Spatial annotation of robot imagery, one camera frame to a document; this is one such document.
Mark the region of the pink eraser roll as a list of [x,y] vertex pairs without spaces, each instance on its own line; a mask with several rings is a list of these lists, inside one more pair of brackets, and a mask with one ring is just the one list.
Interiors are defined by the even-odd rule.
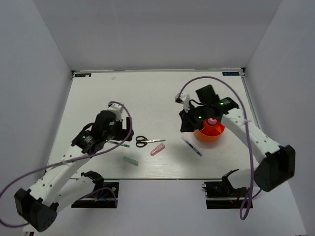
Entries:
[[207,122],[209,123],[209,125],[216,125],[218,121],[216,119],[209,118]]

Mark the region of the orange round organizer container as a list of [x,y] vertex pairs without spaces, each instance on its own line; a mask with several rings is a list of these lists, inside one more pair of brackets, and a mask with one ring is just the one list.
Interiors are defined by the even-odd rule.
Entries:
[[216,142],[225,130],[225,126],[219,121],[216,125],[209,125],[207,120],[202,123],[202,128],[194,131],[194,136],[201,142],[213,143]]

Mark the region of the blue pen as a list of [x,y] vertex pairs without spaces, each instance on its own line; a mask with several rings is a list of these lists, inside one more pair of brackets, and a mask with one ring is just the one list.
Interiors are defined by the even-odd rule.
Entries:
[[197,153],[199,157],[202,156],[202,153],[201,153],[200,151],[198,151],[198,150],[196,149],[196,147],[194,147],[194,146],[192,145],[192,143],[190,143],[186,138],[181,137],[181,139],[182,139],[195,153]]

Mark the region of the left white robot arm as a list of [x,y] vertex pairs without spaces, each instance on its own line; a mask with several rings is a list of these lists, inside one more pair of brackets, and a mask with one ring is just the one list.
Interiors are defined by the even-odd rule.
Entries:
[[60,164],[49,167],[46,174],[28,190],[19,189],[15,193],[18,214],[38,232],[48,229],[59,212],[81,197],[103,193],[104,179],[94,171],[82,173],[78,180],[69,185],[67,182],[109,140],[131,141],[131,119],[126,119],[127,128],[123,129],[122,112],[122,107],[117,104],[101,111],[95,122],[84,126],[72,140]]

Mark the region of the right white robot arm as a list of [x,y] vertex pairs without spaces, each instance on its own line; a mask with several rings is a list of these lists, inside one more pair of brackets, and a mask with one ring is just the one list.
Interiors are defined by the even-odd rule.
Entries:
[[220,99],[211,85],[196,91],[200,104],[194,107],[188,94],[179,93],[175,101],[183,105],[179,115],[181,132],[201,129],[209,118],[219,121],[248,147],[258,167],[234,170],[222,177],[222,189],[228,196],[234,196],[240,188],[257,186],[269,192],[292,178],[295,174],[294,148],[282,146],[269,138],[245,117],[244,111],[230,97]]

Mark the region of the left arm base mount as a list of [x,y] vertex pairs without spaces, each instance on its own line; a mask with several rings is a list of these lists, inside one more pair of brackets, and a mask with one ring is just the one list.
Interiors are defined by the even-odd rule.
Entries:
[[119,197],[119,181],[106,181],[98,192],[75,201],[71,208],[116,209]]

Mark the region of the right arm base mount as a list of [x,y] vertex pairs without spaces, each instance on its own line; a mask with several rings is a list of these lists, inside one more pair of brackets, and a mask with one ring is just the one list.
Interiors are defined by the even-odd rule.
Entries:
[[253,208],[245,200],[253,183],[253,170],[231,170],[221,179],[205,181],[201,187],[205,191],[207,209]]

